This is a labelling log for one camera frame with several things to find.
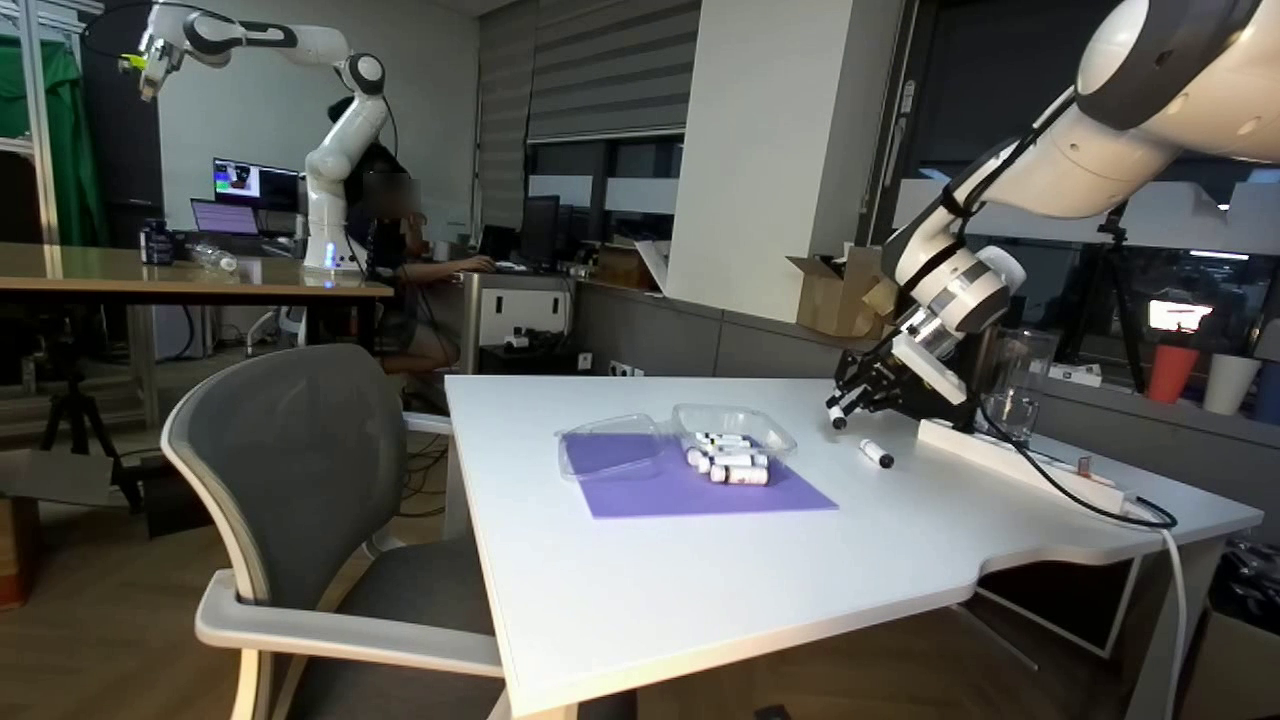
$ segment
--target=black stand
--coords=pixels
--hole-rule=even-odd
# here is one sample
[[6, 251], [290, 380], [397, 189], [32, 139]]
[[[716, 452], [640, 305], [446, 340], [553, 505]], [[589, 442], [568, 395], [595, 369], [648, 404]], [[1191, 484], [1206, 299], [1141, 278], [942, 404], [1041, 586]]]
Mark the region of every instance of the black stand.
[[57, 445], [57, 428], [69, 424], [71, 452], [86, 455], [86, 428], [91, 428], [91, 442], [100, 445], [100, 452], [111, 455], [111, 484], [124, 494], [127, 507], [139, 513], [143, 495], [139, 495], [136, 482], [118, 468], [118, 452], [107, 437], [102, 415], [96, 414], [96, 402], [79, 394], [82, 375], [79, 375], [77, 348], [65, 348], [65, 361], [69, 361], [69, 394], [49, 404], [49, 424], [43, 424], [40, 449], [49, 452]]
[[1056, 348], [1056, 361], [1065, 364], [1077, 364], [1078, 361], [1078, 343], [1083, 343], [1083, 333], [1087, 333], [1087, 305], [1103, 293], [1114, 297], [1114, 312], [1118, 312], [1118, 340], [1124, 340], [1124, 361], [1127, 361], [1127, 375], [1130, 375], [1130, 388], [1145, 394], [1148, 388], [1148, 372], [1145, 372], [1145, 361], [1141, 361], [1141, 329], [1137, 329], [1137, 318], [1130, 318], [1130, 299], [1127, 299], [1127, 265], [1124, 265], [1124, 204], [1114, 204], [1106, 214], [1106, 221], [1100, 224], [1100, 233], [1111, 235], [1106, 250], [1091, 251], [1083, 250], [1083, 293], [1078, 293], [1078, 305], [1065, 329], [1065, 340]]

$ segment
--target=person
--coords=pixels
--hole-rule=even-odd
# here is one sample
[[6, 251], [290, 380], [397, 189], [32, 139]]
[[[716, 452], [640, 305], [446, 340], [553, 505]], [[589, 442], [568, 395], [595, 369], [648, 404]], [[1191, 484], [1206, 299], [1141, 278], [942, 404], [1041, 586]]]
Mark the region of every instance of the person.
[[487, 258], [430, 260], [422, 214], [413, 204], [413, 178], [387, 154], [362, 154], [349, 185], [349, 235], [362, 250], [362, 278], [391, 283], [375, 348], [391, 372], [437, 372], [454, 361], [451, 333], [430, 318], [426, 290], [451, 283], [459, 274], [490, 269]]

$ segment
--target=cardboard box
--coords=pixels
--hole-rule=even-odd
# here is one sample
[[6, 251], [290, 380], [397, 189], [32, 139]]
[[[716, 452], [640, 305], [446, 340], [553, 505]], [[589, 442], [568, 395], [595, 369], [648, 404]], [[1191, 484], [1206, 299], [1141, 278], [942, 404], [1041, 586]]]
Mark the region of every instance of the cardboard box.
[[657, 290], [636, 250], [601, 250], [592, 258], [592, 279], [595, 283], [642, 290], [642, 293]]
[[849, 251], [842, 269], [825, 265], [818, 258], [791, 258], [802, 274], [797, 324], [838, 338], [872, 340], [884, 333], [893, 308], [868, 305], [868, 293], [884, 279], [878, 250]]
[[1224, 611], [1204, 616], [1183, 674], [1179, 720], [1280, 716], [1280, 637]]

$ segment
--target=green curtain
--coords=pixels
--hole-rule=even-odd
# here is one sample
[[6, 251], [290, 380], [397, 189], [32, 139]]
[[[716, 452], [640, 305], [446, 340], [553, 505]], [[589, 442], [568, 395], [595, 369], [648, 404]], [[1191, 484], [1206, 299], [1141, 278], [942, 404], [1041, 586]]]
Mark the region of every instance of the green curtain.
[[[65, 245], [107, 245], [102, 195], [82, 115], [82, 72], [71, 49], [40, 44], [49, 92], [51, 189]], [[0, 42], [0, 136], [29, 136], [23, 51]]]

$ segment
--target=white table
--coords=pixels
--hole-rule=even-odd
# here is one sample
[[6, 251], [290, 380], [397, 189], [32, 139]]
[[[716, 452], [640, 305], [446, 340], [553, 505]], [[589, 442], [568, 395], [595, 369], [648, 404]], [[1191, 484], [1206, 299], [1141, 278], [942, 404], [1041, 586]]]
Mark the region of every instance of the white table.
[[[901, 415], [856, 415], [834, 437], [825, 395], [825, 380], [446, 375], [510, 716], [577, 716], [592, 695], [950, 607], [994, 569], [1163, 548], [1156, 532], [914, 449]], [[674, 404], [770, 415], [797, 437], [789, 465], [838, 507], [592, 522], [556, 434], [630, 414], [667, 422]], [[872, 468], [856, 437], [893, 449], [894, 468]], [[1195, 611], [1220, 537], [1259, 513], [1106, 462], [1096, 474], [1179, 517]], [[1156, 630], [1130, 716], [1163, 704], [1168, 652], [1171, 631]]]

